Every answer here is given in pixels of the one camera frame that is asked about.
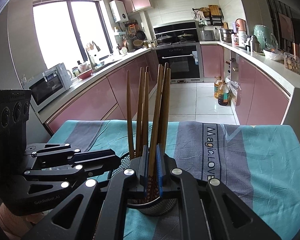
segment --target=floor tile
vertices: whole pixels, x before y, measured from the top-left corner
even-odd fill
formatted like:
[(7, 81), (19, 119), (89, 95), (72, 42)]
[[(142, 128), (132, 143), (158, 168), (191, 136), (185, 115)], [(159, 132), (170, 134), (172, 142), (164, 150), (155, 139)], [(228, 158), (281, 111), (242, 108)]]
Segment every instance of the floor tile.
[(197, 88), (213, 88), (214, 87), (214, 83), (197, 83)]
[(195, 114), (169, 114), (169, 122), (194, 121)]
[(171, 89), (169, 114), (195, 114), (196, 88)]
[(170, 89), (173, 88), (196, 88), (197, 83), (178, 83), (178, 84), (171, 84)]
[(234, 116), (226, 114), (196, 114), (195, 121), (202, 123), (223, 123), (236, 125)]
[(213, 97), (213, 88), (197, 88), (196, 114), (231, 114), (230, 104), (220, 106), (218, 100)]

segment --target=cooking oil bottle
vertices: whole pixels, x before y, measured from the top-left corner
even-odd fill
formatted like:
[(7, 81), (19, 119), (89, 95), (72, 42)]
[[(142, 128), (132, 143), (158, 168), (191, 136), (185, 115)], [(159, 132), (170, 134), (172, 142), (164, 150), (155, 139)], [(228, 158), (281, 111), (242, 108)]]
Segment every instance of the cooking oil bottle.
[(219, 85), (219, 95), (218, 95), (218, 104), (221, 106), (226, 106), (229, 100), (229, 89), (226, 82), (223, 80)]
[(219, 95), (219, 85), (222, 83), (221, 76), (215, 77), (216, 81), (214, 83), (214, 98), (218, 99)]

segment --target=mesh utensil holder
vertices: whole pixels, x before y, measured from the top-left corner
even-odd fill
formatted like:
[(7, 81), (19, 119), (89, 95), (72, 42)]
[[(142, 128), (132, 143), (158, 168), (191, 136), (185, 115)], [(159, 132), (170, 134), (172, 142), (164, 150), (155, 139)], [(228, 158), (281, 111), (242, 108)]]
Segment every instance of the mesh utensil holder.
[[(117, 172), (129, 168), (130, 165), (129, 152), (122, 155), (120, 159), (121, 159), (120, 166), (117, 169), (112, 170), (108, 173), (108, 179), (111, 179), (114, 176), (114, 174), (116, 174)], [(177, 203), (176, 198), (162, 199), (161, 197), (159, 197), (145, 204), (137, 204), (137, 200), (128, 199), (127, 207), (138, 209), (141, 213), (147, 216), (158, 217), (171, 211), (173, 207), (176, 205), (176, 203)]]

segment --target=red bowl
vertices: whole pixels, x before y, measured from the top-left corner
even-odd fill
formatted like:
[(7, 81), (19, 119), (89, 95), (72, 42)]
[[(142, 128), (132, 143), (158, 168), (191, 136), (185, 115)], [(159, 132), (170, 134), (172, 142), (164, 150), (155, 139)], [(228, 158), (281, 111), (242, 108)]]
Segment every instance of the red bowl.
[(89, 76), (91, 76), (91, 73), (92, 73), (92, 69), (89, 69), (89, 70), (87, 70), (85, 72), (82, 72), (80, 75), (77, 75), (77, 77), (81, 78), (81, 79), (86, 79)]

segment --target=microwave oven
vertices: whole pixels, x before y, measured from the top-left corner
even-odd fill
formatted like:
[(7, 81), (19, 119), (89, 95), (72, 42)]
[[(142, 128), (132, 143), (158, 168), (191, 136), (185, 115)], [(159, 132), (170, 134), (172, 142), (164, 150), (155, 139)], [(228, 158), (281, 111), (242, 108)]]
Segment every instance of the microwave oven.
[(65, 64), (60, 63), (49, 70), (36, 75), (27, 82), (24, 89), (32, 92), (30, 103), (34, 111), (38, 112), (67, 91), (72, 85)]

